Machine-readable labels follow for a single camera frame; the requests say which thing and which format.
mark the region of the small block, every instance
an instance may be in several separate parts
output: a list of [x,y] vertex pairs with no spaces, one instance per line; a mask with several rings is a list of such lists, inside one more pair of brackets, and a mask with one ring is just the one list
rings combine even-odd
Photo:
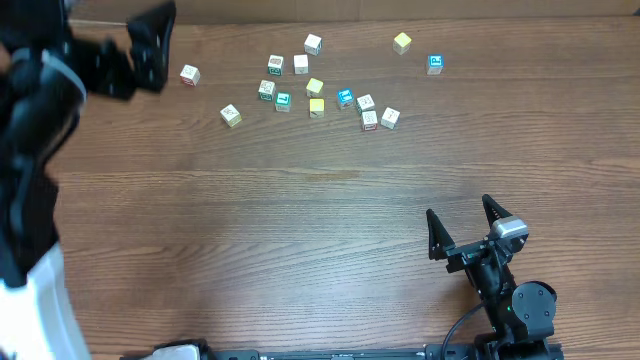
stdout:
[[444,68],[444,59],[442,55],[429,55],[427,61],[427,75],[438,75]]
[[240,112],[238,112],[238,110],[236,110],[236,108],[231,104],[222,109],[220,111],[220,114],[222,115],[222,118],[227,123],[227,125],[229,125],[230,127],[234,127],[242,120]]
[[291,94],[278,93],[278,96],[276,96],[276,111],[280,111],[280,112],[291,111]]
[[354,99],[353,99],[353,92],[351,92],[351,89],[347,88],[347,89],[342,89],[338,91],[337,97],[338,97],[338,107],[340,108],[340,110],[344,110],[353,106]]
[[278,55],[271,55],[269,57],[269,64],[267,65],[267,72],[271,75],[282,76],[282,67],[284,66],[284,57]]
[[311,55],[320,55],[322,50],[322,38],[313,34],[307,36],[307,40],[304,42],[304,51]]
[[308,97],[321,97],[324,83],[318,79],[311,78],[307,84]]
[[373,98],[369,94],[361,96],[356,100],[356,108],[359,114],[362,114],[364,111],[371,111],[375,109],[375,106],[376,104],[373,103]]
[[399,55],[409,51],[410,46],[411,38],[405,33],[400,33],[395,37],[395,39],[393,39],[393,50],[395,50]]
[[369,131],[378,128],[378,115],[375,110],[362,113],[362,130]]
[[324,99],[309,100],[309,117],[312,119],[324,117]]
[[180,78],[183,83],[190,86],[196,86],[200,80],[200,71],[198,71],[198,68],[195,66],[185,65],[180,73]]
[[309,73],[309,57],[307,55],[295,55],[293,57],[293,70],[297,75]]
[[258,94],[260,94],[260,99],[266,100],[266,101],[273,101],[275,93],[276,93],[276,83],[268,80],[262,80],[262,82],[260,82],[260,87],[258,88]]
[[387,110],[384,111],[384,114],[382,114],[380,125],[393,130],[398,123],[398,118],[400,118],[399,111],[393,110],[392,108],[387,108]]

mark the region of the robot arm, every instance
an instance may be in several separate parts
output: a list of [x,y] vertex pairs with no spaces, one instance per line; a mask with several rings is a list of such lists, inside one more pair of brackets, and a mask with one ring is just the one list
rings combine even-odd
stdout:
[[175,15],[169,2],[127,24],[132,69],[113,41],[74,38],[62,1],[0,0],[12,60],[0,74],[0,349],[10,358],[90,358],[64,286],[58,188],[44,170],[88,92],[128,100],[136,88],[162,90]]

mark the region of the wall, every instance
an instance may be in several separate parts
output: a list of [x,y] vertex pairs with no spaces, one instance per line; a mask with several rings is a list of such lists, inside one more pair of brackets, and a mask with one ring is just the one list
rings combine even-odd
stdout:
[[[82,20],[124,22],[159,0],[85,0]],[[178,23],[631,15],[640,0],[176,0]]]

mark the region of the wood grain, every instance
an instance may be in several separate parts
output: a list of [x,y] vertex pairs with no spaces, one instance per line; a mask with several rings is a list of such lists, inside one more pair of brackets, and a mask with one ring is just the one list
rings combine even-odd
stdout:
[[[127,45],[123,28],[75,31]],[[325,39],[310,58],[324,119],[309,119],[310,76],[290,64],[309,32]],[[639,35],[626,17],[178,26],[166,90],[92,97],[50,168],[95,358],[186,337],[262,351],[440,342],[477,298],[428,260],[424,212],[474,241],[490,193],[529,223],[511,268],[558,291],[567,358],[637,359]],[[426,77],[435,52],[445,70]],[[287,61],[288,114],[257,98],[270,54]],[[196,88],[179,81],[186,63]],[[344,87],[379,116],[399,110],[398,129],[361,132],[334,104]],[[477,316],[456,340],[487,326]]]
[[[162,0],[84,0],[78,20],[125,22]],[[640,0],[176,0],[185,25],[273,22],[630,16]]]

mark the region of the wooden surface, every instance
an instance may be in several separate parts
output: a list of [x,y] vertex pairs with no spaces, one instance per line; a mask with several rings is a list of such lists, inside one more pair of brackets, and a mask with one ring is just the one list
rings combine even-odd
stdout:
[[[413,37],[404,56],[391,49]],[[79,28],[103,38],[122,28]],[[307,33],[326,118],[290,62]],[[559,293],[568,359],[640,356],[640,22],[625,18],[179,26],[160,96],[92,97],[51,172],[67,285],[96,359],[187,337],[216,349],[418,347],[477,303],[427,258],[431,207],[459,243],[489,193],[531,236],[518,282]],[[442,53],[441,76],[425,56]],[[286,75],[270,78],[270,54]],[[197,88],[182,66],[200,69]],[[258,100],[262,79],[293,110]],[[398,129],[360,131],[335,91]],[[233,103],[242,122],[219,111]],[[456,341],[489,330],[478,315]]]
[[[164,0],[83,0],[74,19],[124,22]],[[640,0],[176,0],[186,25],[312,21],[630,16]]]

